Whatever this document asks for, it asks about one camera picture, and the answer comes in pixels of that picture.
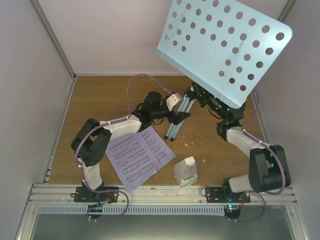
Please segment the light blue music stand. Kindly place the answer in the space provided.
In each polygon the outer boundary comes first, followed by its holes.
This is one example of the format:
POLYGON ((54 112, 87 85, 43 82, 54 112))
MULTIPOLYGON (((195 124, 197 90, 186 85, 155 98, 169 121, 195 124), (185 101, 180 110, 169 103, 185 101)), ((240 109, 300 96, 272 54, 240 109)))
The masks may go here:
POLYGON ((209 93, 222 114, 218 134, 243 105, 293 37, 293 30, 235 0, 174 0, 156 53, 209 93))

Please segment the sheet music papers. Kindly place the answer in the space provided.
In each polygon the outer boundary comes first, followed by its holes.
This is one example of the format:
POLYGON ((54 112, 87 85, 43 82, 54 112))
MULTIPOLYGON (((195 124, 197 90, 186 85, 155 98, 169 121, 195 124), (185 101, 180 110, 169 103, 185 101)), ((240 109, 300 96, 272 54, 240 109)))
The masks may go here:
POLYGON ((140 187, 176 157, 152 126, 111 140, 105 154, 127 192, 140 187))

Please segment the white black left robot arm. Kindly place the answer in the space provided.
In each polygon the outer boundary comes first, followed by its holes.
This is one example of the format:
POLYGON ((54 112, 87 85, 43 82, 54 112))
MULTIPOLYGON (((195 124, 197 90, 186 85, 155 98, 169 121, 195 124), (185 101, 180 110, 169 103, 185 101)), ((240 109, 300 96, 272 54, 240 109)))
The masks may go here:
POLYGON ((167 119, 171 124, 169 129, 173 130, 190 116, 187 100, 186 95, 181 97, 175 92, 163 98, 159 92, 151 91, 144 102, 125 117, 109 121, 88 119, 71 143, 74 161, 81 169, 86 197, 92 202, 98 202, 103 197, 100 161, 110 140, 141 132, 157 119, 167 119))

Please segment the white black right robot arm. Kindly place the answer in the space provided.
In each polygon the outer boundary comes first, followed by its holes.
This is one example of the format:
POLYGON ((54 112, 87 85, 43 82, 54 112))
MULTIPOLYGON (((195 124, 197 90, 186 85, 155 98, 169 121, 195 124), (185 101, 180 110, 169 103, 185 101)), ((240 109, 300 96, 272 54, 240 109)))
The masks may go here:
POLYGON ((291 184, 284 148, 259 140, 241 125, 244 104, 240 108, 232 108, 195 82, 185 94, 191 100, 197 100, 202 108, 209 106, 221 120, 216 127, 218 136, 249 158, 248 174, 224 180, 223 200, 232 203, 244 192, 279 195, 291 184))

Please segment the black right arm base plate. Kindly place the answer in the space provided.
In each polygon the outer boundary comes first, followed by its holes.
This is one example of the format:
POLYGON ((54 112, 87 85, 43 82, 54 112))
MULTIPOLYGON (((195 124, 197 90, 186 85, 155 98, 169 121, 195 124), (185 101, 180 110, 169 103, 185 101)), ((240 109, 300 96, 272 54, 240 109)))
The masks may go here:
POLYGON ((250 203, 250 196, 246 192, 232 192, 227 187, 205 187, 205 197, 207 203, 226 203, 226 204, 241 204, 250 203))

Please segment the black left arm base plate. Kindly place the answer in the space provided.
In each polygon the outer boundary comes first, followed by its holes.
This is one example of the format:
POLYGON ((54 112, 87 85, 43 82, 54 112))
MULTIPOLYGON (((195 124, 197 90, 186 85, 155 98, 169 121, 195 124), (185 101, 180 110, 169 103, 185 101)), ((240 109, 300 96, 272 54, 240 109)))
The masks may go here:
POLYGON ((74 193, 70 194, 76 203, 116 203, 118 201, 119 190, 116 186, 100 186, 97 191, 107 191, 104 193, 96 193, 90 191, 85 185, 78 186, 74 193))

